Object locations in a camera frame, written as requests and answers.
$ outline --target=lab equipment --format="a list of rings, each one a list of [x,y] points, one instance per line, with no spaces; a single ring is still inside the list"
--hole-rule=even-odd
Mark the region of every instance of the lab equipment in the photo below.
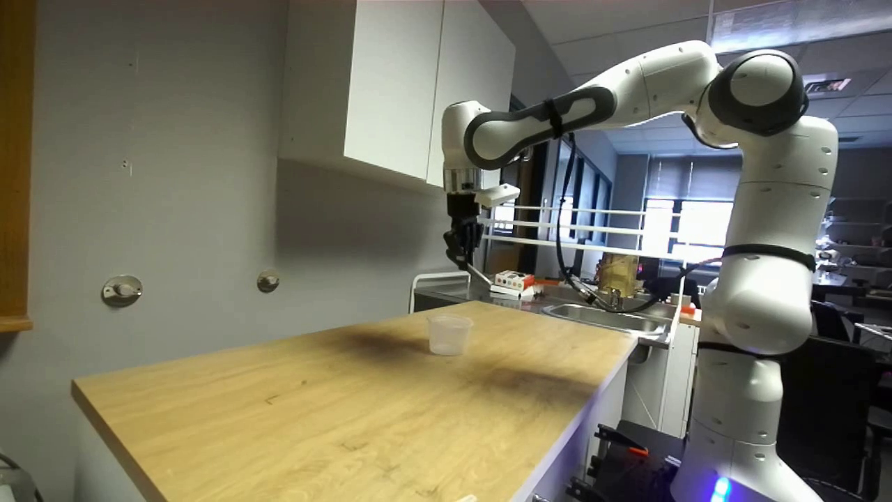
[[[479,171],[581,130],[631,130],[681,114],[713,149],[742,152],[742,181],[720,286],[703,304],[692,429],[673,482],[677,502],[821,499],[776,452],[783,383],[772,358],[814,332],[814,240],[836,173],[836,130],[808,118],[797,65],[779,50],[723,68],[706,42],[627,60],[582,86],[522,113],[476,102],[444,113],[446,258],[468,268],[479,208],[513,199]]]

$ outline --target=blue light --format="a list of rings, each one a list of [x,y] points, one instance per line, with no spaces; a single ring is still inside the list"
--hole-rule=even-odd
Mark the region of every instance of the blue light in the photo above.
[[[730,480],[729,477],[720,477],[716,485],[713,485],[713,498],[710,502],[729,502],[730,499]]]

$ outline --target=wooden table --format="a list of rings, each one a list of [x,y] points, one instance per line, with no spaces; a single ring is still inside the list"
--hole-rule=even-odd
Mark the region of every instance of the wooden table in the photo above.
[[[427,322],[468,315],[468,354]],[[637,341],[494,304],[76,379],[145,499],[513,499]]]

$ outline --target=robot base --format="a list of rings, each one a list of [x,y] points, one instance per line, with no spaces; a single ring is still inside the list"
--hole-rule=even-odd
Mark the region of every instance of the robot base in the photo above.
[[[677,502],[821,502],[779,457],[781,367],[701,351],[692,432],[673,482]]]

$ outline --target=ceiling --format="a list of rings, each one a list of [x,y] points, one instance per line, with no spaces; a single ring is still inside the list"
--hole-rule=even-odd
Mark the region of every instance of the ceiling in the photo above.
[[[811,96],[808,114],[827,118],[843,149],[892,149],[892,5],[843,11],[840,0],[522,0],[567,68],[582,83],[604,68],[683,39],[708,39],[729,65],[749,49],[781,49],[805,79],[847,75],[836,96]],[[609,134],[616,155],[713,156],[677,118]]]

